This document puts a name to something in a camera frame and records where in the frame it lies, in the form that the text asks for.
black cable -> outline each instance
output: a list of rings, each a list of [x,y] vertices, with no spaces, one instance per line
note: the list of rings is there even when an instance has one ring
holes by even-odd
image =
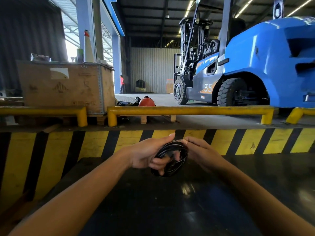
[[[174,151],[179,151],[179,161],[174,159]],[[178,141],[165,144],[155,157],[163,158],[166,154],[171,158],[171,161],[165,166],[164,175],[160,176],[158,170],[151,169],[153,175],[160,177],[170,177],[175,175],[181,169],[187,159],[187,149],[183,143]]]

red helmet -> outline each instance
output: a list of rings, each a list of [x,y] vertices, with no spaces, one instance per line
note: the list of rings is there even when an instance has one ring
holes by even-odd
[[[145,96],[139,102],[139,107],[154,107],[154,106],[155,106],[154,101],[151,98],[149,98],[148,96]]]

black corrugated wall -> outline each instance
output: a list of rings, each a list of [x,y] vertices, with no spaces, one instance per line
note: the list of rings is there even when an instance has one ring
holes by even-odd
[[[16,60],[67,61],[61,10],[48,0],[0,0],[0,90],[21,95]]]

forklift rear wheel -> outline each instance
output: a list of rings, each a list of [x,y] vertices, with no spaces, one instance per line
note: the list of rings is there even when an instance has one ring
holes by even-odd
[[[240,90],[247,90],[247,84],[242,78],[232,78],[225,80],[218,92],[218,106],[238,106],[237,102],[235,101],[235,96]]]
[[[174,99],[177,104],[186,104],[188,100],[185,97],[185,84],[182,78],[176,79],[174,84]]]

yellow and black striped curb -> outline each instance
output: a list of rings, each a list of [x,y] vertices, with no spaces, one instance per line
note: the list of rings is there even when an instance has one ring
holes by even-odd
[[[124,146],[173,132],[176,140],[202,138],[221,155],[315,152],[315,128],[2,132],[0,212],[28,190],[41,199],[83,157],[107,159]]]

